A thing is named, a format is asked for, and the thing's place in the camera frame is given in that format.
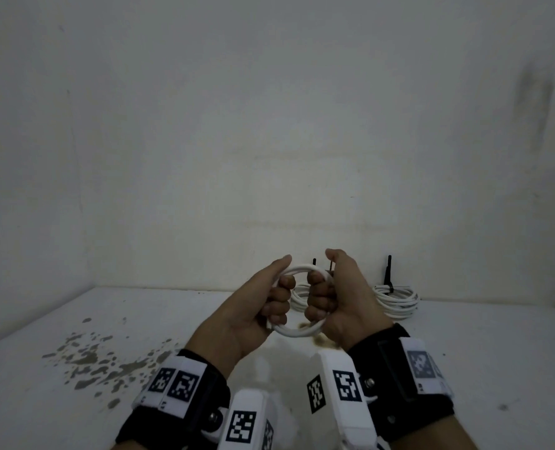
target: wristband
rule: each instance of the wristband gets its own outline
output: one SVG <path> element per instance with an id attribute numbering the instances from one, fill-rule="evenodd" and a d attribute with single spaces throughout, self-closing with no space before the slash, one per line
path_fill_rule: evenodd
<path id="1" fill-rule="evenodd" d="M 369 411 L 375 430 L 387 442 L 454 414 L 453 402 L 447 394 L 418 391 L 416 377 L 409 368 L 409 351 L 405 351 L 401 343 L 401 338 L 408 336 L 401 325 L 394 324 L 365 338 L 348 351 L 365 395 L 377 396 L 369 405 Z M 433 364 L 429 366 L 435 367 L 433 359 L 424 353 L 428 363 Z M 432 371 L 439 373 L 437 367 Z"/>
<path id="2" fill-rule="evenodd" d="M 216 448 L 201 431 L 220 428 L 223 414 L 219 408 L 229 408 L 229 400 L 229 388 L 219 370 L 182 349 L 163 362 L 138 395 L 115 441 L 135 440 L 147 450 L 185 445 Z"/>

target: wall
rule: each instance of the wall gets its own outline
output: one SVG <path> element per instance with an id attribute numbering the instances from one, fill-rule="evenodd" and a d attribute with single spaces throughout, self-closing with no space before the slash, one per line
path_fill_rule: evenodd
<path id="1" fill-rule="evenodd" d="M 60 7 L 0 0 L 0 338 L 93 285 Z"/>
<path id="2" fill-rule="evenodd" d="M 426 297 L 555 304 L 555 0 L 67 12 L 97 284 L 230 289 L 341 247 Z"/>

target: black wristband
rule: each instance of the black wristband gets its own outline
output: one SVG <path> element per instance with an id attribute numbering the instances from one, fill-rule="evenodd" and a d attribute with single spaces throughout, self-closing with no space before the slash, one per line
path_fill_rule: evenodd
<path id="1" fill-rule="evenodd" d="M 184 418 L 153 407 L 138 406 L 121 427 L 116 443 L 134 440 L 147 450 L 182 448 L 186 445 L 201 449 L 217 447 L 217 444 L 204 438 L 200 430 L 212 432 L 221 426 L 221 422 L 211 422 L 209 418 L 212 413 L 218 416 L 218 408 L 229 408 L 227 381 L 218 369 L 198 354 L 182 349 L 178 355 L 207 365 Z"/>
<path id="2" fill-rule="evenodd" d="M 454 414 L 446 395 L 419 395 L 399 338 L 409 334 L 399 325 L 377 332 L 349 351 L 368 397 L 376 432 L 387 442 Z"/>

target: coiled white cable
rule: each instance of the coiled white cable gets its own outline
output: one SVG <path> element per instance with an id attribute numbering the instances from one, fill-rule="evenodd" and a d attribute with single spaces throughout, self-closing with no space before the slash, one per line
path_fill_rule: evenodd
<path id="1" fill-rule="evenodd" d="M 393 288 L 394 292 L 390 292 L 390 287 L 384 284 L 373 287 L 373 292 L 386 316 L 397 320 L 409 318 L 417 309 L 421 297 L 409 286 Z"/>
<path id="2" fill-rule="evenodd" d="M 325 279 L 328 283 L 329 282 L 331 283 L 333 281 L 331 275 L 328 272 L 326 272 L 322 268 L 319 268 L 316 265 L 312 265 L 309 263 L 291 265 L 288 268 L 286 268 L 283 272 L 281 272 L 280 276 L 295 275 L 297 273 L 304 273 L 304 272 L 311 272 L 311 271 L 321 273 L 321 276 L 323 276 L 323 279 Z M 306 297 L 309 296 L 310 285 L 301 284 L 296 288 L 292 291 L 290 295 L 290 306 L 296 311 L 304 312 L 304 310 L 307 308 Z M 309 337 L 309 336 L 316 335 L 317 333 L 320 333 L 321 327 L 323 326 L 324 322 L 325 322 L 325 319 L 322 319 L 317 322 L 311 323 L 311 326 L 309 327 L 297 329 L 297 328 L 288 328 L 285 325 L 281 325 L 281 324 L 273 325 L 271 322 L 267 321 L 267 328 L 275 330 L 277 333 L 288 338 L 304 338 L 304 337 Z"/>

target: white table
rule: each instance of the white table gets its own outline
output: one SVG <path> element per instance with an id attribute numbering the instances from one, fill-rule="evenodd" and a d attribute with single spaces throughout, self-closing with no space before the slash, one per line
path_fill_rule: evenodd
<path id="1" fill-rule="evenodd" d="M 159 355 L 185 344 L 227 295 L 95 288 L 4 338 L 0 450 L 108 449 Z M 295 326 L 304 318 L 289 319 Z M 425 340 L 478 446 L 555 449 L 555 310 L 422 302 L 404 325 Z M 310 338 L 273 334 L 229 378 L 232 393 L 254 386 L 273 394 L 277 449 L 310 448 L 300 370 L 316 350 Z M 79 359 L 85 364 L 73 364 Z M 100 383 L 104 367 L 119 377 Z"/>

